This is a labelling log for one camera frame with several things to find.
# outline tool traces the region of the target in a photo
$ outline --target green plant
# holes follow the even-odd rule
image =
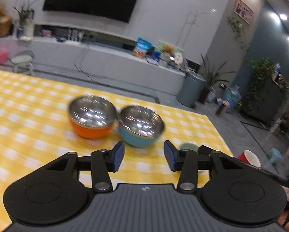
[[[244,103],[252,109],[252,103],[258,99],[258,91],[265,85],[266,79],[274,71],[274,62],[271,59],[252,59],[250,66],[254,69],[250,86],[245,95]]]
[[[281,91],[282,93],[284,93],[284,101],[285,101],[288,96],[288,89],[289,89],[288,82],[286,80],[283,80],[281,85],[283,86],[281,88]]]
[[[242,49],[244,50],[247,49],[248,44],[244,31],[245,26],[242,23],[240,23],[240,21],[237,18],[234,17],[228,17],[228,24],[230,24],[230,27],[233,30],[233,32],[237,34],[235,39],[238,39],[242,35],[244,36],[244,40],[240,41],[240,44]]]
[[[220,79],[221,76],[224,74],[235,73],[235,71],[220,72],[220,70],[227,64],[227,61],[222,63],[220,67],[216,70],[216,72],[214,72],[215,66],[213,65],[212,67],[210,67],[208,56],[207,56],[207,62],[205,61],[203,55],[201,55],[201,58],[203,59],[204,68],[205,68],[203,76],[207,80],[206,88],[209,88],[211,86],[213,87],[217,82],[229,82],[230,83],[230,81],[228,80]]]
[[[28,18],[29,14],[33,11],[31,9],[31,6],[38,2],[39,0],[34,0],[33,2],[30,3],[30,1],[27,2],[27,6],[25,6],[25,4],[22,4],[21,9],[17,9],[16,7],[13,7],[19,15],[19,24],[23,25],[26,21],[26,19]]]

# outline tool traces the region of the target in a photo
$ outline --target framed picture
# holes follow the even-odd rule
[[[251,10],[242,0],[237,0],[234,12],[251,25],[254,11]]]

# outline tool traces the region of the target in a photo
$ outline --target blue stool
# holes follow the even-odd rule
[[[269,157],[270,164],[277,163],[279,160],[282,159],[281,153],[275,148],[271,148],[269,150],[268,157]]]

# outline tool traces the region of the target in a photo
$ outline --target gray trash can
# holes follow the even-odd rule
[[[185,78],[177,100],[181,104],[191,107],[195,101],[199,99],[206,82],[207,81],[202,76],[190,71]]]

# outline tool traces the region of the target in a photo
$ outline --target white wall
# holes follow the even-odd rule
[[[221,23],[218,27],[218,30],[215,33],[215,36],[212,40],[211,46],[208,50],[208,57],[211,65],[215,67],[220,66],[224,61],[227,61],[227,64],[222,68],[222,72],[226,71],[236,71],[238,72],[242,61],[246,56],[246,50],[241,48],[241,41],[246,41],[247,44],[250,44],[255,30],[258,25],[259,16],[263,8],[265,0],[242,0],[248,5],[253,11],[253,20],[251,25],[248,25],[244,20],[234,13],[235,5],[237,0],[228,0],[227,6],[225,8],[224,14],[221,19]],[[228,16],[235,17],[245,26],[244,32],[245,36],[241,36],[238,39],[235,39],[236,34],[233,33],[229,23]],[[222,79],[228,81],[233,81],[237,73],[230,73],[223,75]],[[222,96],[224,91],[218,88],[219,84],[215,85],[217,90],[217,95]]]
[[[24,0],[7,0],[8,12]],[[228,0],[138,0],[129,24],[96,16],[42,11],[41,0],[33,6],[35,23],[92,29],[152,44],[162,40],[185,50],[185,57],[201,63],[218,28]]]

